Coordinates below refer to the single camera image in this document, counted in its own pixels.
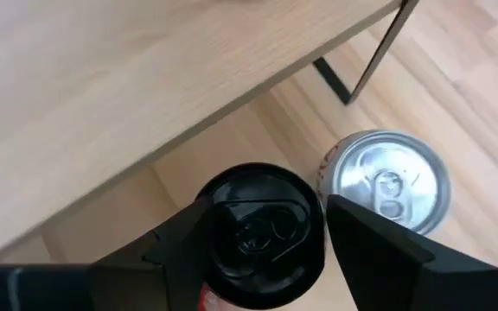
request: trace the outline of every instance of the light wood surface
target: light wood surface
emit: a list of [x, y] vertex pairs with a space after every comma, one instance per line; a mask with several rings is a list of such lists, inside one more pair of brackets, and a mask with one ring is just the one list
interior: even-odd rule
[[0, 248], [398, 0], [0, 0]]
[[[349, 84], [391, 18], [327, 55]], [[0, 253], [0, 261], [102, 257], [241, 162], [274, 162], [314, 182], [327, 149], [373, 128], [412, 133], [438, 152], [450, 171], [453, 201], [430, 238], [498, 266], [498, 0], [421, 1], [353, 105], [342, 106], [306, 67], [60, 223]], [[355, 310], [331, 248], [315, 286], [281, 309]]]

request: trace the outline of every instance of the wooden table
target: wooden table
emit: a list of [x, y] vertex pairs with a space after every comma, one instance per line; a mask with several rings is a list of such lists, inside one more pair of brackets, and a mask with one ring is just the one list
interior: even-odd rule
[[400, 5], [0, 0], [0, 249]]

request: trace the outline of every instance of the aluminum can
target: aluminum can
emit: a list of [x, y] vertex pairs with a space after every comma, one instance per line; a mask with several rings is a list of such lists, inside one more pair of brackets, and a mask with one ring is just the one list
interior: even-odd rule
[[440, 223], [451, 194], [439, 156], [390, 130], [357, 132], [336, 144], [320, 164], [316, 192], [324, 206], [328, 195], [339, 194], [420, 234]]
[[306, 181], [276, 165], [244, 163], [215, 176], [202, 195], [214, 202], [205, 279], [221, 300], [279, 308], [316, 282], [326, 258], [325, 226]]

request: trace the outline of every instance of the wooden floor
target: wooden floor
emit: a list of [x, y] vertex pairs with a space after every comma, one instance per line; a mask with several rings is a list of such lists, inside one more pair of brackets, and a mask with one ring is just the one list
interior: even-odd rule
[[[327, 55], [354, 85], [393, 16]], [[242, 162], [273, 162], [314, 184], [318, 163], [358, 130], [412, 133], [450, 170], [453, 201], [434, 240], [498, 265], [498, 0], [423, 0], [351, 106], [313, 67], [0, 254], [0, 262], [91, 262], [186, 206]], [[285, 309], [354, 309], [328, 249], [316, 286]]]

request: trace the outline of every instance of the black metal table leg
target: black metal table leg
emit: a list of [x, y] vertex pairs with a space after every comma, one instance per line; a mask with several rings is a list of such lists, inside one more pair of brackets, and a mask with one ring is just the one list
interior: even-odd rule
[[332, 88], [337, 97], [345, 105], [351, 104], [359, 96], [362, 88], [368, 82], [370, 76], [372, 76], [372, 73], [374, 73], [374, 70], [376, 70], [376, 67], [378, 67], [378, 64], [380, 64], [380, 61], [386, 54], [387, 49], [391, 47], [391, 44], [399, 34], [399, 31], [403, 28], [403, 25], [405, 25], [408, 16], [412, 13], [414, 7], [416, 7], [416, 4], [418, 4], [418, 0], [403, 0], [399, 12], [397, 12], [397, 15], [389, 26], [389, 29], [387, 29], [386, 35], [384, 35], [380, 45], [376, 48], [372, 59], [368, 63], [367, 68], [364, 70], [364, 73], [352, 92], [349, 91], [349, 89], [343, 84], [323, 57], [320, 57], [313, 62], [316, 70], [318, 70], [318, 72], [326, 80], [326, 83], [328, 83], [329, 87]]

